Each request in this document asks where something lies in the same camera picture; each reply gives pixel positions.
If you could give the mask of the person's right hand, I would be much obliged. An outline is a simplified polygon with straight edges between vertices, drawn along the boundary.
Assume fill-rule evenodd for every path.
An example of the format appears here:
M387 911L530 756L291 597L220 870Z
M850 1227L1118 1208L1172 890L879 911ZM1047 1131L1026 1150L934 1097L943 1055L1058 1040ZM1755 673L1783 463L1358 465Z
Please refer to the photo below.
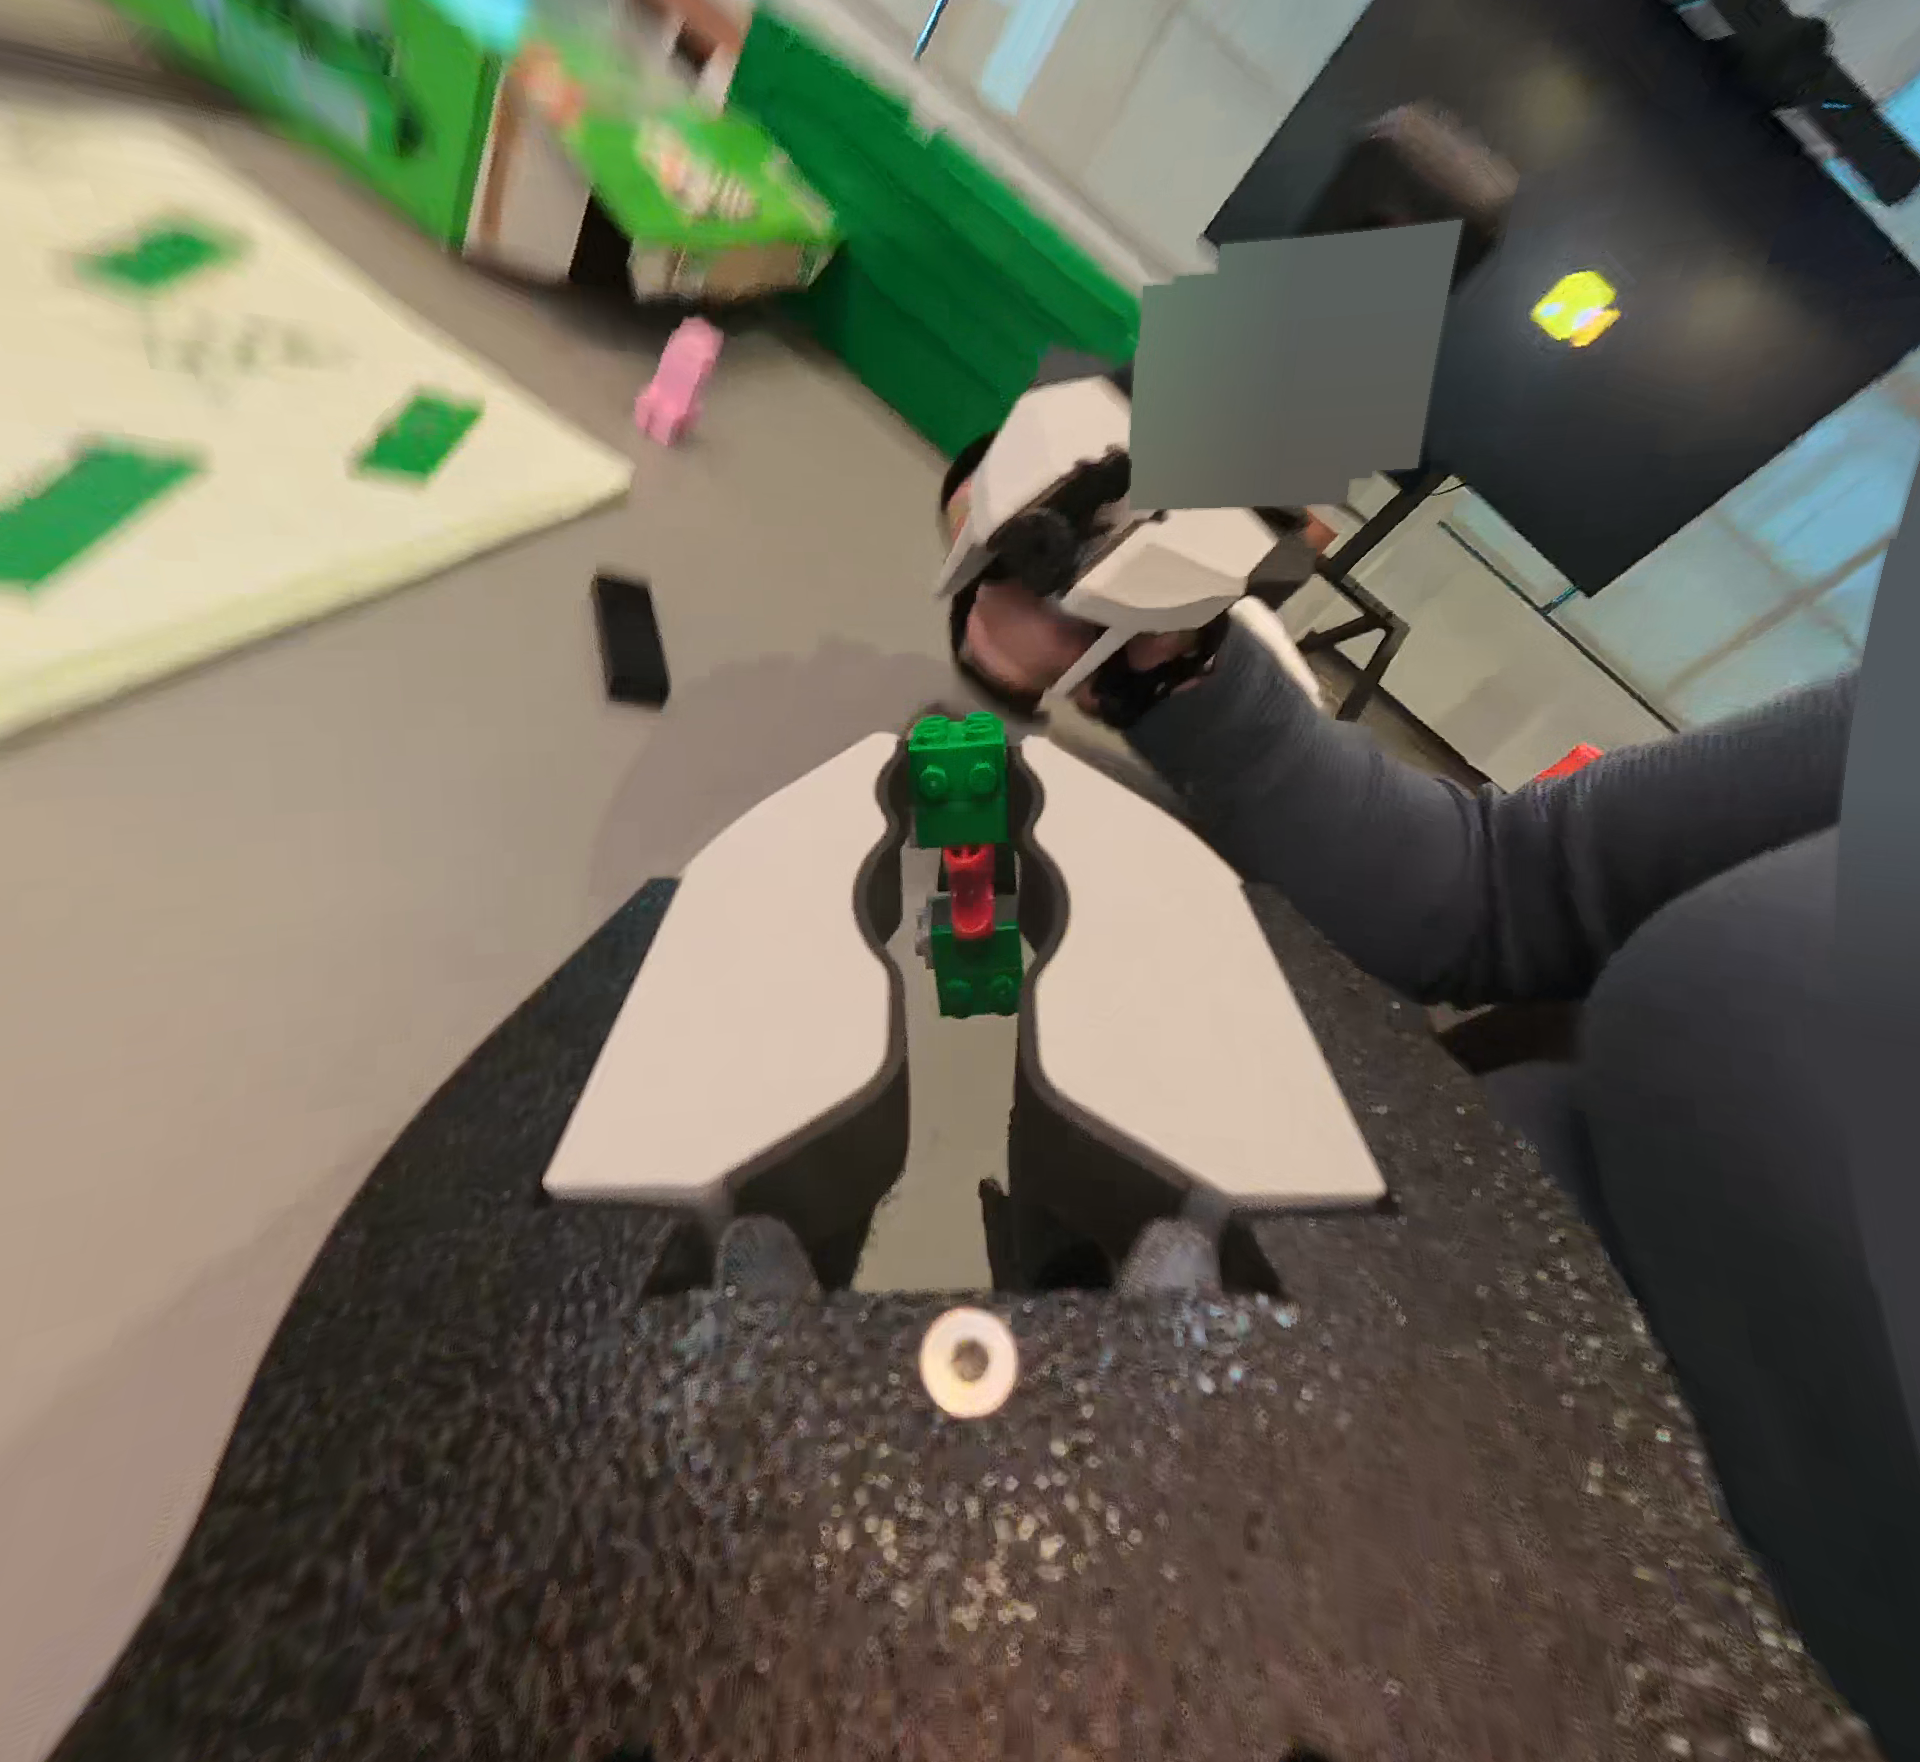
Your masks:
M1227 631L1229 614L1219 614L1192 631L1120 639L1005 579L963 590L949 611L954 664L993 705L1038 722L1050 699L1065 695L1120 734L1203 681Z

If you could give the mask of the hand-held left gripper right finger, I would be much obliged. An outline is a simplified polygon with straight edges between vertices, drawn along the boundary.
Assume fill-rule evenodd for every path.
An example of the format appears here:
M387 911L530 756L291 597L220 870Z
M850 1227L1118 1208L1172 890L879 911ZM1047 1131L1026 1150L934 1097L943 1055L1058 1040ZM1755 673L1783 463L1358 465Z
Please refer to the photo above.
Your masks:
M1034 861L1065 885L1030 1038L1122 1150L1244 1211L1366 1210L1386 1180L1235 870L1054 741L1028 740Z

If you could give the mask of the green brick assembly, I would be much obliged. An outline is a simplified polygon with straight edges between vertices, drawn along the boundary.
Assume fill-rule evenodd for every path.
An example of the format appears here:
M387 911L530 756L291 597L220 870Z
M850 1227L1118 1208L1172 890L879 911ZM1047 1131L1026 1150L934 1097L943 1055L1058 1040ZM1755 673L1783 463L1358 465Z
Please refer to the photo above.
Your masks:
M907 734L905 763L913 844L941 859L915 934L941 1017L1014 1017L1024 948L1005 723L930 714Z

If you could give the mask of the black rectangular block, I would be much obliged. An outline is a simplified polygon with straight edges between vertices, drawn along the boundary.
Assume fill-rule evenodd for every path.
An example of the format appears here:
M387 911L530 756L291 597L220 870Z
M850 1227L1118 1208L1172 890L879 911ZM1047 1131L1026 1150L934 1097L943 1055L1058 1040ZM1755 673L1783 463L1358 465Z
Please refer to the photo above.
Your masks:
M591 611L607 699L664 709L672 684L652 585L624 575L594 575Z

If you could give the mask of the person's grey clothing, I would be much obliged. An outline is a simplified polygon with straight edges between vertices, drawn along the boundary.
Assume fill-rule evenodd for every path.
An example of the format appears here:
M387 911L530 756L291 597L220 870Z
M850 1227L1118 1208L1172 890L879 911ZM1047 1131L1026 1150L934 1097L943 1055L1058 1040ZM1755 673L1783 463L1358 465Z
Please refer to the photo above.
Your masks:
M1916 1757L1916 1027L1868 1092L1833 831L1633 931L1546 1124L1650 1310L1740 1535L1889 1757Z

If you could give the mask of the small green brick set box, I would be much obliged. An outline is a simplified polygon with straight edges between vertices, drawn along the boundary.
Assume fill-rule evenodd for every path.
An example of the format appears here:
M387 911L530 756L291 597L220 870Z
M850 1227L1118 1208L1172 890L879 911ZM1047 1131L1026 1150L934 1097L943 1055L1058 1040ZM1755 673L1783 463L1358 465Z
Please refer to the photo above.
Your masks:
M569 80L556 132L644 305L742 305L813 286L844 234L752 117L674 68Z

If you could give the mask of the pink brick pig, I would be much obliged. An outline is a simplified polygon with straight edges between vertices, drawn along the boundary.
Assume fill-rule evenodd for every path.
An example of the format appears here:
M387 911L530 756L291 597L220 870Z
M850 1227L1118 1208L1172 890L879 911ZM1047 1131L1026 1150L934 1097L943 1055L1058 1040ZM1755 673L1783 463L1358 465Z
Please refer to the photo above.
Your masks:
M696 426L725 340L705 316L684 318L665 337L657 365L633 401L633 426L645 440L672 447Z

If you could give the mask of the black screen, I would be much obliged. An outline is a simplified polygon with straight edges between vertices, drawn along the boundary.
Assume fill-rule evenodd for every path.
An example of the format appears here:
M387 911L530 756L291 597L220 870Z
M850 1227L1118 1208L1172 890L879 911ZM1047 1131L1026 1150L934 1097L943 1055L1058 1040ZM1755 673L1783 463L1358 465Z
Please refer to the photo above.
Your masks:
M1916 268L1664 0L1370 0L1206 239L1310 234L1412 102L1518 177L1427 460L1586 595L1916 349Z

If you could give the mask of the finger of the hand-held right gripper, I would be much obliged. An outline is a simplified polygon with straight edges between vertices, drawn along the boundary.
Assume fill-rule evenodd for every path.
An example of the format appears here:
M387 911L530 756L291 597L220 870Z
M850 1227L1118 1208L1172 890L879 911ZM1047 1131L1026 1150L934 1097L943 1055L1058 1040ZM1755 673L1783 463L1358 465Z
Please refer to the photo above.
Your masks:
M1115 703L1172 671L1236 604L1282 603L1310 580L1310 530L1290 515L1172 510L1107 532L1073 567L1054 606L1091 639L1047 702Z
M938 595L959 595L983 572L1005 526L1038 508L1081 463L1128 454L1129 436L1132 401L1109 379L1047 381L1020 395L966 483Z

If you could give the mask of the white instruction sheet green prints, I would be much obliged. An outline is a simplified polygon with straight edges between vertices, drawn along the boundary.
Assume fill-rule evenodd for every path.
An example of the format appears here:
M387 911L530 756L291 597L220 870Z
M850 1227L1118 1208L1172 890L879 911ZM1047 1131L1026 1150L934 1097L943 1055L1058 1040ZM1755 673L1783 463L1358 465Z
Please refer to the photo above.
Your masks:
M627 494L157 117L9 100L2 192L5 738Z

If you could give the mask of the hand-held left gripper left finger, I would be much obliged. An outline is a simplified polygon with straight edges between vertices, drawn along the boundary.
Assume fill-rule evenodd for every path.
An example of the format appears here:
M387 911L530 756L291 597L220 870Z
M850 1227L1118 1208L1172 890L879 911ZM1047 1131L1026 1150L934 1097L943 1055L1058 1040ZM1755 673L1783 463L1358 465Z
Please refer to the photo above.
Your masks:
M866 1092L894 1044L888 938L855 898L894 844L872 734L684 868L541 1178L546 1199L707 1211Z

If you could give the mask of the black screen stand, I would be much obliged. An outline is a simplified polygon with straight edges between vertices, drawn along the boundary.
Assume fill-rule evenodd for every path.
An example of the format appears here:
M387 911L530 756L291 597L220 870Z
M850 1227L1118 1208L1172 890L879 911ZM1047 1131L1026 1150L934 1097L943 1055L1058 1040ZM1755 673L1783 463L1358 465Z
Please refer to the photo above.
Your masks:
M1302 647L1347 719L1386 703L1444 738L1501 665L1511 593L1452 529L1444 475L1355 483L1297 604Z

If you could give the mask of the grey desk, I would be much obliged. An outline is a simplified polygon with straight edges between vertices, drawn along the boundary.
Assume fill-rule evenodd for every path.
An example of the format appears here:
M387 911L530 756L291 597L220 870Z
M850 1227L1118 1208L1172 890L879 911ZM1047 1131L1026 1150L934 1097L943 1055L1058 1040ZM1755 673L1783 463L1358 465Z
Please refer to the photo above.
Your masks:
M5 97L200 140L392 298L636 462L624 501L5 745L5 1757L47 1756L170 1574L372 1166L629 896L949 671L945 463L806 340L632 432L654 328L452 261L157 73L5 0ZM594 575L670 699L611 703Z

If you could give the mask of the green storage bin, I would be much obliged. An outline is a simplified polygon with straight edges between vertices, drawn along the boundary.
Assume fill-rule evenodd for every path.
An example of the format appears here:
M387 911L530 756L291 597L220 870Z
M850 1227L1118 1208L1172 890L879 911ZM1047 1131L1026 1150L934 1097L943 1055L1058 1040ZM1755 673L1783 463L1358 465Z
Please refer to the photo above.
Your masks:
M1005 420L1050 351L1132 357L1139 296L993 170L809 29L758 4L730 108L836 215L839 248L792 307L853 379L945 455Z

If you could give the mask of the person's right forearm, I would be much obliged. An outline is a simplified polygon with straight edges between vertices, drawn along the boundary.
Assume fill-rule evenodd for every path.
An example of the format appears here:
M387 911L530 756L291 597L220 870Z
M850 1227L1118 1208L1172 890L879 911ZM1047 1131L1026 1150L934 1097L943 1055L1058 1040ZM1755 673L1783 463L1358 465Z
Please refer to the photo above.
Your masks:
M1515 790L1323 714L1233 622L1128 741L1251 882L1429 1004L1572 1001L1693 890L1833 831L1859 671Z

